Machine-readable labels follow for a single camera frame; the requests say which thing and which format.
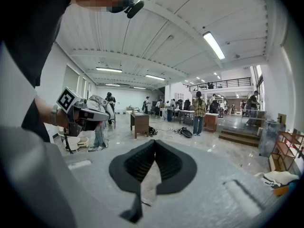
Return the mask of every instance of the step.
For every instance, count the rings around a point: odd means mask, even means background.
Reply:
[[[243,137],[229,135],[229,134],[225,134],[225,133],[220,133],[218,138],[236,142],[236,143],[246,144],[246,145],[253,146],[253,147],[258,147],[258,144],[259,144],[259,140],[243,138]]]
[[[261,139],[260,137],[258,137],[256,135],[253,135],[253,134],[250,134],[250,133],[237,132],[237,131],[228,130],[228,129],[223,129],[222,133],[237,136],[237,137],[241,137],[241,138],[258,140],[258,141],[260,141],[260,139]]]

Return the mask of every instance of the hand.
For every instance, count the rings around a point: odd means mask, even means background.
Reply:
[[[74,111],[74,120],[77,121],[79,119],[79,111]],[[56,116],[57,125],[60,127],[68,128],[68,120],[67,114],[62,110],[59,109]]]

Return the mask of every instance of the plaid shirt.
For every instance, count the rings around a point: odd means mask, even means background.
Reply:
[[[194,100],[194,104],[193,104],[194,108],[195,108],[195,113],[194,116],[201,116],[204,117],[206,115],[206,105],[205,105],[205,101],[202,99],[202,104],[200,105],[199,99],[196,98]]]

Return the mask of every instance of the balcony railing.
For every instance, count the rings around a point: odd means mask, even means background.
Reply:
[[[229,87],[240,87],[240,86],[251,86],[251,78],[236,78],[230,80],[216,81],[198,84],[198,85],[190,85],[189,91],[201,91],[206,89],[222,89]]]

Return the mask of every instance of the woman in plaid shirt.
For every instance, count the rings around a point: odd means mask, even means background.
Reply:
[[[206,105],[205,101],[202,100],[201,98],[201,92],[198,91],[196,93],[196,99],[194,100],[194,108],[195,108],[195,113],[194,113],[194,126],[193,126],[193,135],[200,136],[201,131],[203,130],[203,121],[204,121],[204,116],[206,115]]]

